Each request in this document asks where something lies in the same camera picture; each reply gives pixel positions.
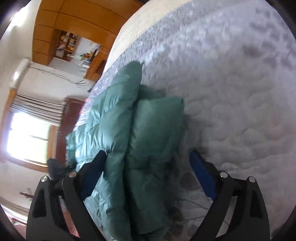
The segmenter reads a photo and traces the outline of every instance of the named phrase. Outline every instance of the window frame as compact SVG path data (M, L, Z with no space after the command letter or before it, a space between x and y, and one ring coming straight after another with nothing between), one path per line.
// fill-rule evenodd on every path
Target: window frame
M8 135L9 135L9 131L11 130L11 121L13 118L13 114L14 113L12 111L9 111L9 113L7 115L7 122L6 122L6 125L4 126L4 129L3 129L3 145L2 145L3 158L12 162L12 163L15 163L17 165L20 165L20 166L23 166L23 167L26 167L29 169L48 173L48 166L46 164L42 164L39 162L26 160L26 159L17 159L15 157L12 157L7 152ZM50 125L49 135L48 135L48 139L47 139L47 154L46 154L47 160L54 156L54 140L56 137L56 133L57 133L57 127Z

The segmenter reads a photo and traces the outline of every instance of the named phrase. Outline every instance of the curtain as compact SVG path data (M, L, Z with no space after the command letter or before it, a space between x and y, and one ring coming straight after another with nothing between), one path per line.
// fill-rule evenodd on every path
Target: curtain
M29 96L16 94L11 105L12 112L24 112L47 121L53 126L60 126L64 104L48 102Z

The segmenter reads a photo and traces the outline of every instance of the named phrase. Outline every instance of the silver bolt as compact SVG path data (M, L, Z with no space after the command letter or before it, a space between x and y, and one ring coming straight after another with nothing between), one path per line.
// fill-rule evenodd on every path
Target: silver bolt
M256 179L255 179L255 177L249 177L249 181L254 183L254 182L256 182Z
M48 179L48 177L47 176L43 176L43 177L41 177L41 181L44 183L44 182L46 182L47 181L47 179Z
M77 172L70 172L69 173L70 178L74 178L74 177L76 177L76 175L77 175Z
M222 177L222 178L227 178L227 177L228 177L227 172L221 172L221 173L220 173L220 177Z

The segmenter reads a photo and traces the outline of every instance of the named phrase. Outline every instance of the gray bedspread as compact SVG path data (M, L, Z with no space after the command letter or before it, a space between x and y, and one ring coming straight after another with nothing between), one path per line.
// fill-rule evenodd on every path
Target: gray bedspread
M173 225L165 239L189 240L211 206L189 166L190 147L232 177L256 177L271 232L283 224L296 204L296 41L277 11L264 0L187 3L106 71L77 125L131 60L144 63L143 84L185 101L184 136L169 176Z

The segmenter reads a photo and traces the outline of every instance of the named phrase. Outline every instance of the window pane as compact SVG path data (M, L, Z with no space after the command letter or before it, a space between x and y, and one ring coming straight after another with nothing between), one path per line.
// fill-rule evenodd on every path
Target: window pane
M11 130L8 136L7 151L17 159L46 163L47 141L33 138L21 131Z
M14 113L11 129L27 135L48 139L50 124L26 113Z

